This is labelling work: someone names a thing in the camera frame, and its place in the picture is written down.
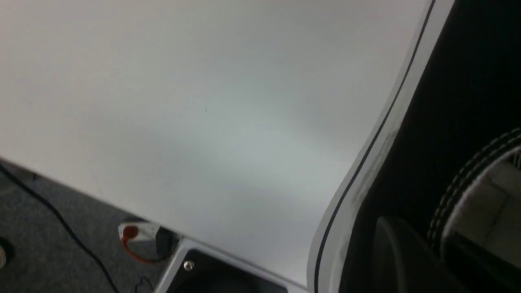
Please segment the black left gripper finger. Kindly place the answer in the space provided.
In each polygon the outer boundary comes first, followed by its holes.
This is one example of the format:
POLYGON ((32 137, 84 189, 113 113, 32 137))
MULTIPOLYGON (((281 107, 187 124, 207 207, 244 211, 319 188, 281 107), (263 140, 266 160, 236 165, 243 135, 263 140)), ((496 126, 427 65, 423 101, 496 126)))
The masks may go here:
POLYGON ((377 220, 372 260, 373 293, 467 293, 423 238, 397 217, 377 220))

